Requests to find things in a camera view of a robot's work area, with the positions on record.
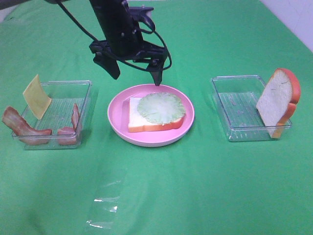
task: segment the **bacon strip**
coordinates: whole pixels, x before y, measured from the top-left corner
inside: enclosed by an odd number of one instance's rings
[[[7,125],[17,136],[49,136],[52,134],[51,129],[36,130],[28,125],[18,111],[8,106],[2,116],[2,122]],[[29,145],[39,145],[48,143],[48,139],[20,139],[20,141]]]
[[[58,130],[58,135],[74,135],[75,131],[77,133],[76,136],[70,137],[70,138],[58,138],[58,143],[60,145],[72,145],[76,144],[80,135],[80,131],[82,130],[82,126],[78,126],[78,120],[79,120],[79,109],[77,104],[74,104],[73,107],[73,113],[71,117],[71,122],[73,127],[65,126],[62,129]]]

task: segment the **clear plastic container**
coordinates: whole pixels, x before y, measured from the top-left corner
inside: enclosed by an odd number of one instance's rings
[[[68,149],[77,148],[86,129],[87,117],[91,103],[90,81],[51,81],[41,83],[46,94],[52,98],[52,102],[43,118],[38,120],[27,106],[21,116],[27,123],[38,130],[52,129],[49,136],[18,136],[12,132],[12,138],[21,141],[26,150],[35,149]],[[77,104],[80,116],[78,125],[73,134],[58,135],[58,129],[65,126],[72,127],[71,116],[74,103]],[[45,142],[43,144],[30,145],[24,143],[27,140]]]
[[[291,128],[290,120],[283,126],[264,126],[255,107],[265,87],[260,76],[219,76],[211,81],[216,108],[229,141],[276,140],[270,137],[270,129]]]

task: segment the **green surface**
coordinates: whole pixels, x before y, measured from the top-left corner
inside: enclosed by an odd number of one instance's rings
[[[173,57],[162,83],[185,93],[196,112],[191,130],[160,148],[125,142],[106,114],[118,92],[152,83],[148,73],[121,65],[119,79],[110,78],[92,62],[91,40],[42,0],[23,3],[0,24],[0,110],[23,111],[22,92],[36,74],[90,79],[98,90],[90,135],[77,149],[25,151],[0,123],[0,234],[82,234],[110,172],[120,187],[117,212],[104,218],[112,234],[313,234],[312,52],[258,0],[144,4],[155,8]],[[87,0],[66,7],[103,39]],[[293,127],[278,141],[227,141],[209,79],[258,74],[268,81],[277,67],[292,70],[302,87]]]

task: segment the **black cable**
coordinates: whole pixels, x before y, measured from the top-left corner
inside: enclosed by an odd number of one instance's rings
[[[123,64],[125,65],[128,65],[130,67],[133,67],[135,69],[138,69],[138,70],[141,70],[141,71],[146,71],[146,72],[151,72],[152,70],[148,70],[148,69],[144,69],[142,67],[139,67],[139,66],[136,66],[136,65],[133,65],[129,62],[127,62],[126,60],[121,60],[119,57],[117,57],[116,55],[114,55],[113,53],[111,53],[110,51],[108,51],[105,47],[103,47],[101,45],[101,42],[95,37],[93,36],[91,33],[89,33],[76,19],[75,17],[67,10],[67,8],[60,2],[60,0],[55,0],[56,3],[62,8],[62,10],[67,14],[68,17],[70,17],[70,19],[87,35],[89,36],[90,38],[92,38],[95,42],[97,42],[103,50],[107,51],[111,56],[114,57],[115,60],[117,61],[120,61],[122,62]],[[154,30],[154,31],[151,31],[151,32],[146,32],[145,30],[142,30],[142,29],[138,29],[142,32],[145,32],[145,33],[148,33],[148,34],[151,34],[151,33],[155,33],[157,35],[157,37],[160,39],[160,41],[162,42],[164,48],[167,50],[168,52],[168,58],[169,58],[169,65],[165,68],[162,68],[161,70],[159,71],[163,71],[163,70],[166,70],[166,69],[169,69],[171,66],[172,66],[172,58],[171,58],[171,55],[170,55],[170,52],[168,51],[167,47],[166,47],[166,44],[164,42],[164,40],[162,39],[162,37]]]

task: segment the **bread slice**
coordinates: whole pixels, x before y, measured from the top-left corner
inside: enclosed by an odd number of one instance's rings
[[[183,123],[183,119],[179,118],[174,122],[168,124],[155,124],[146,120],[138,111],[137,105],[141,98],[131,97],[129,102],[129,132],[143,132],[143,131],[166,131],[171,129],[178,129]]]
[[[301,95],[297,77],[288,69],[278,68],[269,79],[256,108],[265,126],[282,126],[293,115]],[[283,128],[268,130],[271,138],[280,138]]]

